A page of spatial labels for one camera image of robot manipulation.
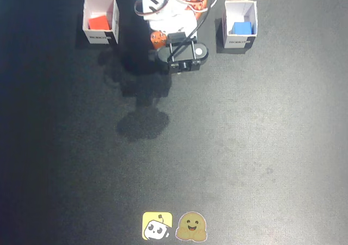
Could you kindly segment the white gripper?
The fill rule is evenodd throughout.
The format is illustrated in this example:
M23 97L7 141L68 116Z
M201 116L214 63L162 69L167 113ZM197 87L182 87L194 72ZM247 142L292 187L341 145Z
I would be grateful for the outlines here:
M158 14L148 19L150 40L154 49L166 45L169 34L185 33L188 36L196 27L197 19L193 11L183 10L178 14Z

